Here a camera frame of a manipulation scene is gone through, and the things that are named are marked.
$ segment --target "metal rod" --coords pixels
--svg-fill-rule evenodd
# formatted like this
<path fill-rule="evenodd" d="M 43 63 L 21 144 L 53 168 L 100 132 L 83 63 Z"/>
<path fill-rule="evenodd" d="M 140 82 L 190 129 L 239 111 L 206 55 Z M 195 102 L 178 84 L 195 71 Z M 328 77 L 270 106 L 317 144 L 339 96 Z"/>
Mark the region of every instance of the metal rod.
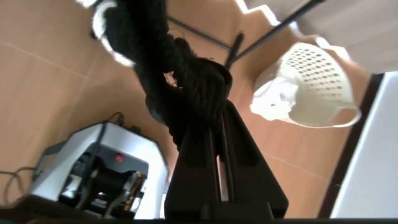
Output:
<path fill-rule="evenodd" d="M 229 51 L 228 58 L 225 61 L 224 67 L 229 70 L 234 62 L 234 59 L 236 57 L 236 54 L 238 53 L 238 50 L 240 46 L 242 45 L 244 39 L 244 35 L 242 33 L 238 34 L 235 38 L 235 42 L 232 45 L 231 51 Z"/>
<path fill-rule="evenodd" d="M 260 39 L 258 39 L 255 43 L 250 45 L 247 49 L 243 50 L 240 54 L 238 54 L 233 62 L 241 59 L 251 51 L 255 50 L 256 48 L 260 47 L 264 42 L 268 41 L 271 39 L 273 36 L 275 36 L 277 33 L 279 33 L 282 29 L 287 27 L 291 22 L 296 21 L 298 18 L 300 18 L 302 15 L 307 13 L 309 10 L 317 6 L 318 4 L 322 3 L 324 0 L 311 0 L 305 5 L 303 5 L 300 9 L 295 11 L 293 14 L 291 14 L 288 18 L 286 18 L 284 21 L 282 21 L 279 25 L 274 27 L 271 31 L 269 31 L 266 35 L 263 35 Z"/>
<path fill-rule="evenodd" d="M 182 27 L 182 28 L 184 28 L 186 30 L 189 30 L 190 32 L 193 32 L 194 34 L 199 35 L 200 37 L 202 37 L 202 38 L 204 38 L 204 39 L 206 39 L 206 40 L 208 40 L 208 41 L 210 41 L 210 42 L 212 42 L 212 43 L 214 43 L 216 45 L 219 45 L 220 47 L 222 47 L 222 48 L 224 48 L 226 50 L 231 50 L 231 48 L 228 47 L 226 44 L 223 44 L 220 41 L 218 41 L 218 40 L 216 40 L 216 39 L 214 39 L 212 37 L 209 37 L 208 35 L 200 32 L 200 31 L 195 30 L 194 28 L 192 28 L 192 27 L 190 27 L 190 26 L 188 26 L 188 25 L 186 25 L 186 24 L 174 19 L 173 17 L 167 16 L 167 19 L 170 22 L 172 22 L 172 23 L 174 23 L 174 24 L 176 24 L 176 25 L 178 25 L 178 26 L 180 26 L 180 27 Z"/>

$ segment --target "red button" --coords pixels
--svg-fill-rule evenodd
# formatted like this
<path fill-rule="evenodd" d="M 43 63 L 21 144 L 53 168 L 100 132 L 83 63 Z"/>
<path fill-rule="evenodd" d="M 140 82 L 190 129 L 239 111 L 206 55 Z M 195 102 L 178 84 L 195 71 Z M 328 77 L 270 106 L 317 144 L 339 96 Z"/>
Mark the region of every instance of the red button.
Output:
<path fill-rule="evenodd" d="M 116 161 L 122 162 L 122 161 L 123 161 L 123 156 L 120 155 L 120 154 L 118 154 L 118 155 L 116 156 Z"/>

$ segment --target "perforated basket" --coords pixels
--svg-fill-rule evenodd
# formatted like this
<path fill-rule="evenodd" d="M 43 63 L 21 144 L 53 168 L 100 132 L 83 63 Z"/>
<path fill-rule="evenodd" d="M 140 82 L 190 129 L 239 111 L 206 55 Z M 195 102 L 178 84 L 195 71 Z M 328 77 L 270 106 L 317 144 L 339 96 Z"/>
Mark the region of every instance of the perforated basket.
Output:
<path fill-rule="evenodd" d="M 344 70 L 317 46 L 293 45 L 278 62 L 258 76 L 254 91 L 275 77 L 283 77 L 298 85 L 296 104 L 289 118 L 283 121 L 309 128 L 337 128 L 351 126 L 361 117 Z M 356 110 L 356 116 L 344 124 L 331 124 L 342 108 Z"/>

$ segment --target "white curtain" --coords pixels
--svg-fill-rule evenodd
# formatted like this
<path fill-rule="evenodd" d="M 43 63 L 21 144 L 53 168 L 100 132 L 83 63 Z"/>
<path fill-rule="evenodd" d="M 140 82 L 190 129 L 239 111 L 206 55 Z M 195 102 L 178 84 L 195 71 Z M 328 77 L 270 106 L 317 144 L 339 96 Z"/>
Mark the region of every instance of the white curtain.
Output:
<path fill-rule="evenodd" d="M 266 4 L 282 21 L 308 0 L 245 0 L 249 9 Z M 306 34 L 320 34 L 344 47 L 373 73 L 398 70 L 398 0 L 327 0 L 299 21 Z"/>

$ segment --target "brown tile floor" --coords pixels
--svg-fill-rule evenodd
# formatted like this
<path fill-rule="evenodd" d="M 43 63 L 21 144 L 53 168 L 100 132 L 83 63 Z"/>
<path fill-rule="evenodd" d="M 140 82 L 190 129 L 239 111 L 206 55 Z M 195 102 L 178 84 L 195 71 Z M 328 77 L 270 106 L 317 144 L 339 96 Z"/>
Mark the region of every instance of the brown tile floor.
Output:
<path fill-rule="evenodd" d="M 244 15 L 234 1 L 169 0 L 168 9 L 228 44 L 240 30 L 248 46 L 272 28 L 263 13 Z M 177 151 L 167 129 L 147 112 L 134 72 L 112 61 L 88 37 L 89 27 L 90 12 L 73 0 L 0 0 L 0 170 L 34 166 L 43 148 L 115 111 L 160 142 L 173 170 Z M 180 27 L 170 28 L 198 55 L 225 61 L 225 50 Z M 235 63 L 230 99 L 289 198 L 287 217 L 314 217 L 349 128 L 314 130 L 268 122 L 248 108 L 256 75 L 298 40 L 313 42 L 313 37 L 297 37 L 286 29 Z M 339 61 L 359 103 L 369 75 L 352 62 Z M 24 177 L 28 186 L 28 175 Z M 0 192 L 7 178 L 0 176 Z M 11 198 L 17 195 L 13 189 Z"/>

